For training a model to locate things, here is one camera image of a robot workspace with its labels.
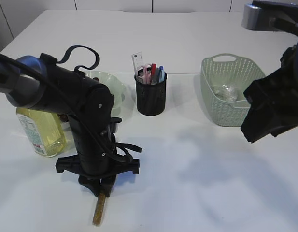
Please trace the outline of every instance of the white table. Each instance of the white table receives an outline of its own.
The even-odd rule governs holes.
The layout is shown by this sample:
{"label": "white table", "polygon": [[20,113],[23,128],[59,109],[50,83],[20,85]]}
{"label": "white table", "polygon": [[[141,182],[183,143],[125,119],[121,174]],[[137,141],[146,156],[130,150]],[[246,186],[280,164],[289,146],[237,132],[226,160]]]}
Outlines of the white table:
{"label": "white table", "polygon": [[[98,25],[106,15],[109,21]],[[296,39],[241,29],[240,18],[239,13],[47,11],[3,53],[16,58],[47,52],[60,58],[69,45],[84,44],[99,51],[103,71],[132,72],[130,54],[142,50],[148,62],[165,64],[169,73],[198,73],[202,58],[231,52],[254,59],[266,73],[273,71]],[[148,22],[155,28],[164,23],[170,32],[150,37],[135,27]],[[81,25],[79,33],[86,34],[72,31]],[[90,32],[93,25],[96,30]],[[271,43],[256,46],[256,39],[265,38]],[[73,57],[65,67],[91,61],[78,54],[81,58]],[[96,198],[77,183],[77,175],[57,174],[56,158],[32,151],[15,109],[0,94],[0,231],[298,232],[298,128],[249,144],[239,128],[208,119],[198,74],[170,74],[165,111],[143,116],[136,109],[132,74],[116,76],[127,86],[117,138],[141,146],[143,153],[134,155],[141,159],[139,175],[118,175],[100,228],[91,225]]]}

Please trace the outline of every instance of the plastic bottle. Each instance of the plastic bottle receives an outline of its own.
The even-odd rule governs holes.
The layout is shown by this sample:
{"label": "plastic bottle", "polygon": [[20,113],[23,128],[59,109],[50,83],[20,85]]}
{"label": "plastic bottle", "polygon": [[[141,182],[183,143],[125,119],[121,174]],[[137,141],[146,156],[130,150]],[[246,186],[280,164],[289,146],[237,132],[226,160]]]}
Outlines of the plastic bottle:
{"label": "plastic bottle", "polygon": [[36,153],[53,157],[62,151],[66,140],[56,114],[23,108],[16,114]]}

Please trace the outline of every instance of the pen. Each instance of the pen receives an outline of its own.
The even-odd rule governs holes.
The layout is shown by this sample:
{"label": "pen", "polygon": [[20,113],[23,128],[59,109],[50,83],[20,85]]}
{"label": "pen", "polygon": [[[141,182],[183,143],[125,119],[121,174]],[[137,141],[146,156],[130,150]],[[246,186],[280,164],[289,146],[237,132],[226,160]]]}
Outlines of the pen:
{"label": "pen", "polygon": [[158,84],[159,83],[159,76],[160,76],[160,74],[161,74],[161,69],[160,68],[156,68],[155,69],[155,74],[154,74],[154,76],[153,76],[153,78],[152,78],[152,85],[156,85],[156,84]]}
{"label": "pen", "polygon": [[161,76],[160,76],[159,82],[163,82],[164,79],[165,79],[164,67],[163,66],[160,66],[159,69],[161,70]]}
{"label": "pen", "polygon": [[151,84],[152,80],[153,80],[153,77],[154,77],[154,74],[155,74],[155,69],[156,69],[156,64],[152,64],[151,65],[151,81],[149,84]]}

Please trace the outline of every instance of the pen holder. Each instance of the pen holder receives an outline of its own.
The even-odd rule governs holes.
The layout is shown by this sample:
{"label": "pen holder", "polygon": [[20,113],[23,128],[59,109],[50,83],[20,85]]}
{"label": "pen holder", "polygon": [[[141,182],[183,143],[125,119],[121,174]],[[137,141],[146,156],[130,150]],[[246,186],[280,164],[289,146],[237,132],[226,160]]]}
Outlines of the pen holder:
{"label": "pen holder", "polygon": [[162,113],[166,104],[167,74],[165,73],[165,80],[156,85],[145,85],[137,80],[136,75],[134,77],[138,111],[147,116],[155,116]]}

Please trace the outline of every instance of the plastic basket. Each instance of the plastic basket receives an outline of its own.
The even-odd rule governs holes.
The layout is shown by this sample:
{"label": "plastic basket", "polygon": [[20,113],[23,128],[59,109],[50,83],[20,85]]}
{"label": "plastic basket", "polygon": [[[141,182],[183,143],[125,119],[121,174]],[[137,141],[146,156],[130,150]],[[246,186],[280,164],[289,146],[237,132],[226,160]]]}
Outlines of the plastic basket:
{"label": "plastic basket", "polygon": [[[233,57],[234,61],[214,61],[219,57]],[[250,59],[233,54],[219,54],[206,58],[201,63],[201,93],[214,123],[225,127],[240,127],[250,109],[243,92],[256,79],[265,74]],[[238,91],[238,101],[218,98],[212,86],[233,85]]]}

